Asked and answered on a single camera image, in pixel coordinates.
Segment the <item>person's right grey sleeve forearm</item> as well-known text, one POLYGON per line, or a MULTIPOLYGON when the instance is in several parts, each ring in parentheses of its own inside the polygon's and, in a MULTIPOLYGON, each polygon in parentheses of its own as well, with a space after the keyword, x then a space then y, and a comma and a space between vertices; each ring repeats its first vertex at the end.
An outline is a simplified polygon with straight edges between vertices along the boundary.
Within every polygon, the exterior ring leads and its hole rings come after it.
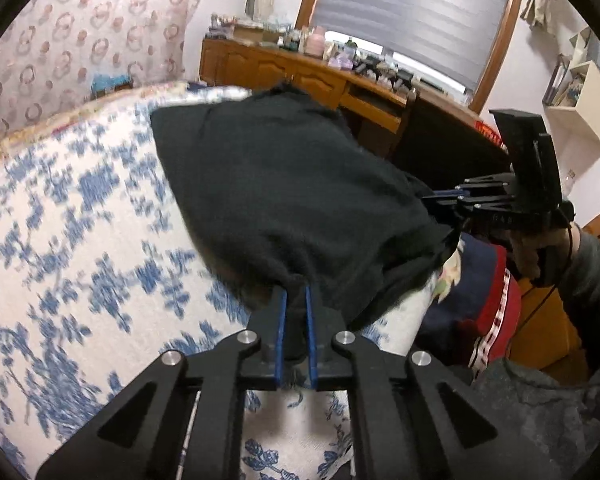
POLYGON ((580 232, 580 245, 558 294, 581 341, 588 372, 600 369, 600 241, 580 232))

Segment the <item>person's right hand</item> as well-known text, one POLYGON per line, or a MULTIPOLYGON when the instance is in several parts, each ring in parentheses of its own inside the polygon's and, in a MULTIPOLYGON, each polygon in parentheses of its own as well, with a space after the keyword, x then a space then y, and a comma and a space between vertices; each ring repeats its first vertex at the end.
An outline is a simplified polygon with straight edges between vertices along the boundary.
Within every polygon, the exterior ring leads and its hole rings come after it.
POLYGON ((536 287, 558 284, 579 249, 580 235, 573 224, 567 229, 528 235, 509 232, 517 270, 536 287))

